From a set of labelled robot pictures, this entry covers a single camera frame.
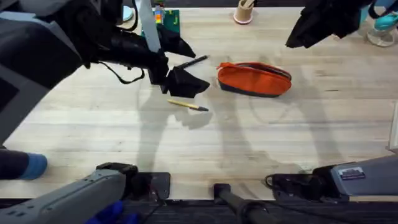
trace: dark floor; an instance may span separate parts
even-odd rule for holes
[[[258,7],[304,6],[306,0],[258,0]],[[130,5],[131,0],[124,0]],[[236,7],[238,0],[165,0],[166,7]]]
[[[334,205],[330,203],[284,202],[279,206],[269,203],[275,202],[267,203],[269,213],[278,219],[284,218],[288,223],[398,223],[398,203],[351,202],[346,205]],[[124,213],[147,215],[156,206],[157,204],[153,203],[126,202]],[[213,205],[212,201],[169,201],[167,206],[156,210],[146,221],[146,224],[149,223],[238,224],[238,220],[228,207]]]

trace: black pen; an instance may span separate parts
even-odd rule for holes
[[[196,59],[193,59],[193,60],[190,61],[190,62],[185,62],[185,63],[183,63],[183,64],[181,64],[181,65],[179,65],[179,66],[176,66],[176,68],[184,69],[184,68],[187,68],[187,67],[189,67],[189,66],[191,66],[191,65],[194,65],[194,64],[196,64],[196,63],[198,63],[198,62],[201,62],[201,61],[203,61],[203,60],[206,60],[207,58],[208,58],[208,56],[207,56],[207,55],[204,55],[204,56],[202,56],[202,57],[198,57],[198,58],[196,58]]]

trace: gray robot arm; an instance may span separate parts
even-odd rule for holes
[[[123,197],[128,178],[117,170],[96,170],[49,194],[0,210],[1,223],[84,223]]]

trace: light wood surface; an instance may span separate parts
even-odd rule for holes
[[[361,161],[386,150],[398,98],[398,47],[382,49],[357,33],[310,49],[285,47],[301,8],[257,8],[240,26],[234,9],[182,9],[183,38],[210,58],[187,70],[211,83],[194,100],[201,113],[171,105],[149,79],[122,85],[102,65],[80,68],[31,112],[9,149],[47,156],[40,179],[0,182],[0,197],[38,197],[104,162],[170,172],[170,198],[211,198],[229,183],[245,198],[272,199],[261,180],[273,173]],[[170,66],[190,59],[169,54]],[[264,62],[289,71],[293,86],[276,99],[221,91],[220,62]],[[139,75],[112,65],[124,78]]]

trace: black cable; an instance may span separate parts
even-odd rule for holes
[[[130,28],[122,28],[122,27],[120,27],[121,30],[128,31],[128,32],[134,31],[137,28],[137,25],[138,25],[138,9],[137,9],[136,0],[131,0],[131,3],[132,3],[132,6],[134,8],[134,16],[136,17],[135,18],[136,20],[134,21],[134,24]]]
[[[268,204],[275,205],[275,206],[278,206],[278,207],[286,209],[286,210],[299,212],[299,213],[302,213],[302,214],[305,214],[305,215],[310,215],[310,216],[313,216],[313,217],[326,218],[326,219],[329,219],[329,220],[338,221],[338,222],[342,222],[342,223],[348,223],[348,224],[359,224],[360,223],[360,222],[354,222],[354,221],[345,220],[344,218],[334,217],[332,215],[313,213],[313,212],[309,212],[309,211],[305,211],[305,210],[301,210],[301,209],[297,209],[297,208],[291,208],[291,207],[288,207],[288,206],[285,206],[285,205],[280,205],[280,204],[275,203],[275,202],[264,201],[264,203],[268,203]]]
[[[265,182],[265,184],[266,184],[266,186],[268,188],[270,188],[271,190],[275,190],[275,187],[272,184],[269,183],[269,179],[271,178],[271,180],[272,180],[272,176],[273,176],[273,174],[266,176],[266,178],[264,179],[264,182]],[[278,206],[280,208],[283,208],[283,209],[286,209],[286,210],[291,210],[291,211],[299,212],[299,213],[310,215],[310,216],[314,216],[314,217],[321,217],[321,218],[326,218],[326,219],[329,219],[329,220],[343,222],[343,223],[349,223],[349,224],[358,224],[358,222],[348,221],[348,220],[345,220],[343,218],[338,218],[338,217],[334,217],[334,216],[331,216],[331,215],[308,212],[308,211],[297,209],[297,208],[290,208],[290,207],[287,207],[285,205],[281,205],[281,204],[278,204],[278,203],[275,203],[275,202],[264,201],[264,203],[269,203],[271,205],[276,205],[276,206]]]
[[[105,65],[105,67],[106,67],[107,69],[109,69],[111,72],[113,72],[113,73],[116,75],[116,77],[119,79],[119,81],[120,81],[121,83],[125,84],[125,85],[130,84],[130,83],[133,83],[133,82],[138,81],[138,80],[141,80],[141,79],[143,79],[143,78],[145,77],[145,72],[144,72],[143,69],[141,68],[141,76],[140,76],[140,77],[137,77],[137,78],[133,79],[133,81],[125,81],[125,80],[122,79],[122,77],[120,77],[111,67],[109,67],[109,65],[105,64],[104,62],[98,62],[98,63]]]
[[[269,184],[269,182],[268,182],[268,180],[269,180],[270,178],[271,178],[271,180],[272,180],[272,176],[273,176],[273,174],[266,176],[266,178],[264,178],[264,182],[265,182],[266,186],[267,186],[269,189],[274,190],[274,189],[275,189],[274,186],[272,186],[272,185]]]
[[[162,207],[163,204],[160,204],[158,206],[156,206],[148,215],[146,215],[141,222],[139,222],[140,224],[145,224],[146,221],[148,221],[148,219],[156,212],[156,210],[160,207]]]
[[[148,213],[148,215],[146,215],[141,220],[141,222],[139,222],[139,224],[145,224],[145,222],[148,221],[148,219],[156,212],[156,210],[158,210],[163,205],[166,205],[166,202],[160,198],[158,191],[151,185],[149,187],[150,187],[150,190],[152,191],[152,194],[154,194],[156,196],[155,201],[158,202],[159,205],[156,206],[152,211],[150,211],[150,213]]]
[[[373,18],[373,19],[378,19],[380,17],[386,16],[390,13],[392,13],[394,10],[396,10],[396,7],[398,7],[398,1],[394,1],[381,15],[377,14],[374,10],[374,7],[376,5],[377,1],[373,1],[371,6],[369,7],[369,15]]]

